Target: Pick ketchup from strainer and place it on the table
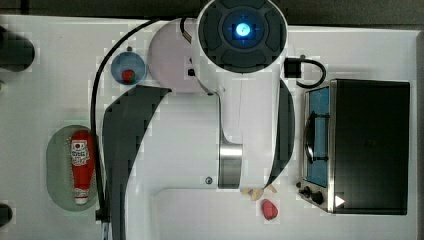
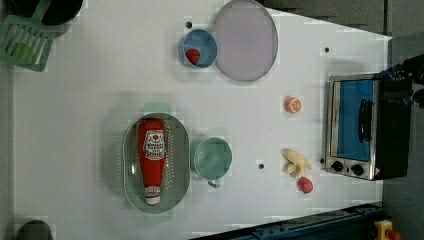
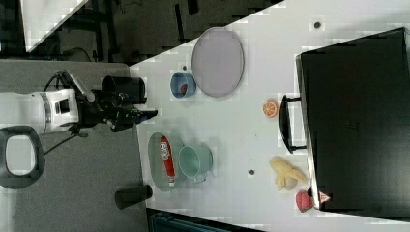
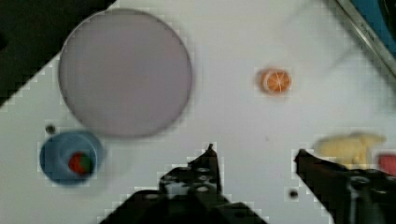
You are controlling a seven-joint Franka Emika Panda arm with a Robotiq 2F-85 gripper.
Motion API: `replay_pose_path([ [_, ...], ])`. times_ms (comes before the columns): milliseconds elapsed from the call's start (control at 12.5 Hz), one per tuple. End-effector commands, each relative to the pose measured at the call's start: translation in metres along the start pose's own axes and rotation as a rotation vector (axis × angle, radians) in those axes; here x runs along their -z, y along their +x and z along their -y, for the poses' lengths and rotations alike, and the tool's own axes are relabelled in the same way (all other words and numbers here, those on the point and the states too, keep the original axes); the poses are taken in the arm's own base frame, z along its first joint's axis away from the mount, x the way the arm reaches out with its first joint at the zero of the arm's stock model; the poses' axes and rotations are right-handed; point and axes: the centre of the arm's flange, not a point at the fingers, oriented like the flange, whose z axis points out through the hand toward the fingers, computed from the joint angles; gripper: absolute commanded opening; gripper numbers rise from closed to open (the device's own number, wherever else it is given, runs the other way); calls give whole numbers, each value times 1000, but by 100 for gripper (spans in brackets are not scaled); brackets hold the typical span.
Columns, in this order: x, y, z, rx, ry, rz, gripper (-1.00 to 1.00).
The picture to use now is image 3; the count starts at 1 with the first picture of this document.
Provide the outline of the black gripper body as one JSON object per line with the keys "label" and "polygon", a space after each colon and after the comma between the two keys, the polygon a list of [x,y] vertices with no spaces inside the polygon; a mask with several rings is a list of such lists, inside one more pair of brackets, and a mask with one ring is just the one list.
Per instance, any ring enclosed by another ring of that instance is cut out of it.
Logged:
{"label": "black gripper body", "polygon": [[78,107],[78,122],[75,131],[92,128],[97,124],[107,124],[112,132],[132,128],[135,123],[133,97],[126,93],[93,90],[86,95],[75,93]]}

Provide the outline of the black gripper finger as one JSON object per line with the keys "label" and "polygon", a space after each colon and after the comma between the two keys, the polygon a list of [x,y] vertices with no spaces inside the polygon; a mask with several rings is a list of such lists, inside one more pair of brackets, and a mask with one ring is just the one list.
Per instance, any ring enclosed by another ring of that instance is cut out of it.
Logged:
{"label": "black gripper finger", "polygon": [[157,110],[146,110],[146,111],[136,110],[134,112],[134,115],[136,118],[139,118],[139,119],[151,119],[158,115],[158,111]]}
{"label": "black gripper finger", "polygon": [[136,124],[136,125],[138,125],[138,124],[141,124],[141,123],[143,123],[143,122],[145,122],[145,121],[147,121],[147,120],[149,120],[149,118],[148,117],[142,117],[142,118],[135,118],[134,120],[133,120],[133,122]]}

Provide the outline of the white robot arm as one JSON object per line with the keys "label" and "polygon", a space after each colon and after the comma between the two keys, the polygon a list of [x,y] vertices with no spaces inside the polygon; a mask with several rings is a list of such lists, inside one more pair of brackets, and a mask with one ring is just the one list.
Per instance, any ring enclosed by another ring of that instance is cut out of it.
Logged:
{"label": "white robot arm", "polygon": [[88,94],[74,89],[29,94],[1,95],[1,186],[24,189],[44,173],[45,155],[40,136],[66,132],[71,137],[83,129],[107,124],[113,132],[123,131],[158,115],[139,110],[145,100],[125,93],[94,90]]}

